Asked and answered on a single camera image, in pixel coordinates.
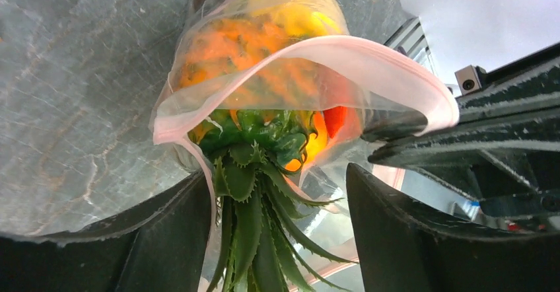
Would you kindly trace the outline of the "clear zip top bag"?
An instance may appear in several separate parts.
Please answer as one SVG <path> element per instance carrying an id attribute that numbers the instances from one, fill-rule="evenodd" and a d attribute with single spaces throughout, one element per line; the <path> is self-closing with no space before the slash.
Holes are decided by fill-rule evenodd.
<path id="1" fill-rule="evenodd" d="M 193 35 L 212 20 L 250 16 L 247 5 L 248 0 L 200 0 L 193 3 L 195 16 L 178 42 L 172 69 L 151 118 L 154 144 L 170 147 L 185 170 L 201 170 L 207 181 L 213 220 L 205 263 L 210 265 L 211 271 L 201 276 L 200 291 L 209 291 L 208 285 L 216 269 L 221 248 L 221 216 L 213 189 L 213 164 L 188 138 L 188 132 L 213 111 L 283 109 L 323 112 L 336 106 L 347 107 L 345 124 L 336 136 L 328 140 L 326 148 L 312 162 L 304 164 L 287 180 L 296 194 L 308 200 L 326 201 L 325 206 L 317 208 L 332 213 L 340 211 L 342 199 L 329 195 L 313 198 L 305 193 L 304 183 L 312 181 L 313 173 L 325 174 L 337 161 L 344 160 L 344 153 L 351 150 L 362 135 L 368 112 L 394 111 L 396 116 L 418 112 L 426 117 L 427 124 L 412 134 L 417 136 L 450 128 L 459 120 L 453 94 L 431 72 L 395 50 L 350 34 L 298 41 L 248 69 L 180 89 L 182 63 Z M 302 206 L 307 205 L 297 205 L 301 219 L 305 218 L 300 210 Z M 293 244 L 310 266 L 310 271 L 303 271 L 303 276 L 312 290 L 317 281 L 327 282 L 331 274 L 359 263 L 355 242 L 351 239 L 332 248 L 318 245 L 336 255 L 337 260 L 323 258 L 297 242 Z"/>

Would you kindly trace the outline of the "yellow bell pepper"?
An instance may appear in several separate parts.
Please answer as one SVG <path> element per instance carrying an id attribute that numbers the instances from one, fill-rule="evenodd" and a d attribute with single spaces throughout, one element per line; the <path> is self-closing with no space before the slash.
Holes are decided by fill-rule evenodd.
<path id="1" fill-rule="evenodd" d="M 248 0 L 247 9 L 252 17 L 269 17 L 291 36 L 349 34 L 336 0 Z"/>

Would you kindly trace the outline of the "orange spiky fruit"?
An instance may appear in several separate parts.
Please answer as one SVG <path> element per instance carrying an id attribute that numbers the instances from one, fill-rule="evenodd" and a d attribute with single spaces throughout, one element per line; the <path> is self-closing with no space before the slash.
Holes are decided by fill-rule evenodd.
<path id="1" fill-rule="evenodd" d="M 218 18 L 188 43 L 180 89 L 208 83 L 252 67 L 271 54 L 311 36 L 291 36 L 265 15 Z M 221 248 L 209 291 L 311 291 L 303 271 L 310 266 L 293 244 L 331 261 L 337 256 L 309 239 L 295 221 L 308 200 L 287 180 L 300 171 L 285 165 L 302 160 L 318 111 L 218 109 L 188 132 L 213 164 L 213 189 L 221 216 Z"/>

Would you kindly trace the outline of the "orange carrot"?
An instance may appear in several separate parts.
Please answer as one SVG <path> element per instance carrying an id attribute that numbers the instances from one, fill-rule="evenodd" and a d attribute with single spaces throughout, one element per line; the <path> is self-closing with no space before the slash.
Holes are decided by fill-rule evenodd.
<path id="1" fill-rule="evenodd" d="M 329 138 L 334 138 L 344 126 L 347 112 L 348 108 L 345 106 L 336 106 L 322 112 Z"/>

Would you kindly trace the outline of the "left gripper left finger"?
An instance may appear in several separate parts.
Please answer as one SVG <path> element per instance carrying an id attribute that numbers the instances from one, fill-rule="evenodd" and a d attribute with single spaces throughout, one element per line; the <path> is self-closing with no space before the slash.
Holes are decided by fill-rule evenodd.
<path id="1" fill-rule="evenodd" d="M 1 235 L 2 291 L 197 291 L 211 202 L 196 172 L 75 232 Z"/>

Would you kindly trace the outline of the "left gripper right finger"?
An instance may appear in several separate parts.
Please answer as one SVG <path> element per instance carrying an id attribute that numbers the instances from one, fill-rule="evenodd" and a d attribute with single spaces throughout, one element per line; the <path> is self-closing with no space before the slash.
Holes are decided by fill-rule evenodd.
<path id="1" fill-rule="evenodd" d="M 558 291 L 559 234 L 493 229 L 443 213 L 361 166 L 346 169 L 366 291 Z"/>

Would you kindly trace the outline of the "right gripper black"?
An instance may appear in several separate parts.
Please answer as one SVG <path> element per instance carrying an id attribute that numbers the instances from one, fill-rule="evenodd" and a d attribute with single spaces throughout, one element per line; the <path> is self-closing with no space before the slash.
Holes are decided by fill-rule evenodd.
<path id="1" fill-rule="evenodd" d="M 485 87 L 456 99 L 459 124 L 505 117 L 559 105 L 559 57 L 542 61 L 516 61 L 483 73 Z M 391 141 L 423 129 L 426 117 L 405 112 L 372 123 L 361 135 L 368 142 Z M 520 233 L 559 231 L 559 141 L 506 140 L 437 141 L 404 140 L 386 144 L 367 157 L 374 164 L 392 164 L 398 156 L 490 149 L 556 152 L 465 152 L 467 191 L 473 199 L 464 204 L 472 221 Z"/>

